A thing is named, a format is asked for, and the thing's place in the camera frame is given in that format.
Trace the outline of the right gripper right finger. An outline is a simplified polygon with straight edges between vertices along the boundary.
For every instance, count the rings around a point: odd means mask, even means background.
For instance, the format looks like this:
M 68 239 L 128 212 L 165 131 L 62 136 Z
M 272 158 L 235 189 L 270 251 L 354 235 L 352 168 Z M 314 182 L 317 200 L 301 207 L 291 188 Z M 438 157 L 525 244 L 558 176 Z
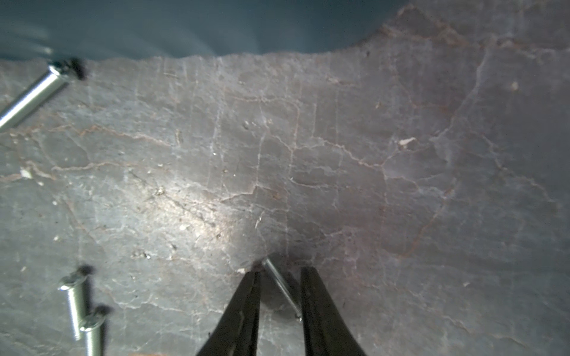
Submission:
M 364 355 L 314 267 L 301 269 L 301 311 L 306 355 Z

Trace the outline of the silver screw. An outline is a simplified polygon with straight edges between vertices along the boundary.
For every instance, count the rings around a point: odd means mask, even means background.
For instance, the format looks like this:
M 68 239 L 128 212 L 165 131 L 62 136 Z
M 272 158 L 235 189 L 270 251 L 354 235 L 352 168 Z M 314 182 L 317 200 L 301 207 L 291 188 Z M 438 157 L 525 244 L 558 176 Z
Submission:
M 269 257 L 262 259 L 261 264 L 266 273 L 273 279 L 288 304 L 291 305 L 294 310 L 296 320 L 301 322 L 303 320 L 301 304 L 292 285 L 285 279 L 283 274 L 278 270 Z
M 83 333 L 85 339 L 86 356 L 102 356 L 102 327 L 104 323 L 105 315 L 100 312 L 89 314 L 83 319 L 80 332 Z
M 63 89 L 74 72 L 69 61 L 50 62 L 47 71 L 1 112 L 1 132 L 8 131 L 29 117 Z
M 85 282 L 87 276 L 81 271 L 75 271 L 63 277 L 59 282 L 59 291 L 65 292 L 68 301 L 68 311 L 71 319 L 71 329 L 75 341 L 80 341 L 83 334 L 80 330 L 82 321 L 87 315 L 85 298 Z

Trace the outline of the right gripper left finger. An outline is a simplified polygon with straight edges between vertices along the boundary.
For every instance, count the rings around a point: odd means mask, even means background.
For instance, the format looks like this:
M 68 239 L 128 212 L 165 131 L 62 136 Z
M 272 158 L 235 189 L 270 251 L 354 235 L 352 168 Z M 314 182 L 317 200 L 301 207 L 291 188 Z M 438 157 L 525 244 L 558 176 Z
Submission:
M 261 273 L 250 271 L 197 355 L 257 355 L 260 305 Z

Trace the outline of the teal plastic storage box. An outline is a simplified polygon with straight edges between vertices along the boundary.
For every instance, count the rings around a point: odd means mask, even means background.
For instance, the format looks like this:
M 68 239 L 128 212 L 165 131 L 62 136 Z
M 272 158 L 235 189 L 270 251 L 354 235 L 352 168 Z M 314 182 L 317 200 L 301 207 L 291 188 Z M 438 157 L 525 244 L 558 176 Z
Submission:
M 1 57 L 320 53 L 352 46 L 402 1 L 3 1 Z

